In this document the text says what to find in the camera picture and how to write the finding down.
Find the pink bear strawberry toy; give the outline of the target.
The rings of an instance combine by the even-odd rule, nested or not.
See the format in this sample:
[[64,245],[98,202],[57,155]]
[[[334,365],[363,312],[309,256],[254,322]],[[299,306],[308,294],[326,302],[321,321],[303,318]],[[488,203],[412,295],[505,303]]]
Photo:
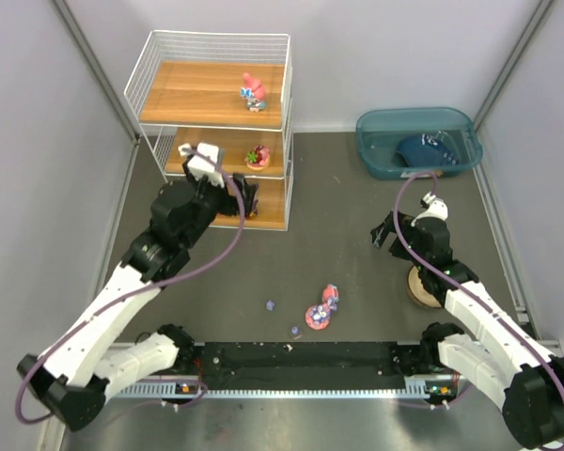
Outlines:
[[270,160],[270,149],[263,145],[255,146],[244,158],[245,165],[253,171],[264,170],[270,165]]

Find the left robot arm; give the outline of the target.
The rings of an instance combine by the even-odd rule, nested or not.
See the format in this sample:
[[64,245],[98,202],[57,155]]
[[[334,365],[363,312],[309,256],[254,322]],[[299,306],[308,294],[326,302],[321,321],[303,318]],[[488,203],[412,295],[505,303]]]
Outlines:
[[136,237],[102,291],[78,320],[40,355],[18,363],[22,385],[15,414],[26,425],[23,396],[30,391],[70,431],[87,427],[116,394],[146,376],[184,361],[193,346],[180,326],[166,324],[143,342],[111,358],[108,351],[131,320],[165,288],[224,260],[239,241],[210,262],[185,272],[190,251],[219,215],[245,221],[258,205],[259,187],[243,175],[213,185],[188,176],[164,184],[150,206],[149,226]]

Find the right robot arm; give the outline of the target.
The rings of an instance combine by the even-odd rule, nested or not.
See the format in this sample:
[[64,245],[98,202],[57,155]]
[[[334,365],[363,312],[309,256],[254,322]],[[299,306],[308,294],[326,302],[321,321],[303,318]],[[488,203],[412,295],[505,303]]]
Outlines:
[[462,323],[430,326],[425,352],[490,399],[520,446],[564,442],[564,357],[527,334],[453,256],[444,220],[390,212],[371,230],[372,244],[381,247],[391,233],[390,253],[413,262],[419,285]]

